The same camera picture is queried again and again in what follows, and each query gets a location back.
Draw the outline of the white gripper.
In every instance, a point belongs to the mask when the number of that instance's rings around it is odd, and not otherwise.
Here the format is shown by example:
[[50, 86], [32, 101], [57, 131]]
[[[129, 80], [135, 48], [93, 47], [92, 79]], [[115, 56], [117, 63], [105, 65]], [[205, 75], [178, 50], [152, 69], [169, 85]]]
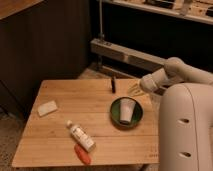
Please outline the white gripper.
[[158, 90], [162, 85], [167, 83], [167, 74], [163, 68], [153, 72], [152, 74], [147, 74], [143, 76], [139, 84], [135, 83], [132, 85], [127, 92], [129, 96], [143, 96], [146, 93], [151, 93]]

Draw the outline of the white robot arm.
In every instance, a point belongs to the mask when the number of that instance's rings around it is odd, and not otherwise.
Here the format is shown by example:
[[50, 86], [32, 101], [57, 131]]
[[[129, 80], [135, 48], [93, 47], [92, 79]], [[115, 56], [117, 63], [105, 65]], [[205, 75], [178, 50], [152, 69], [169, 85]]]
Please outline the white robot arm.
[[167, 88], [159, 107], [159, 171], [213, 171], [213, 73], [171, 57], [128, 94], [152, 93], [174, 77], [182, 81]]

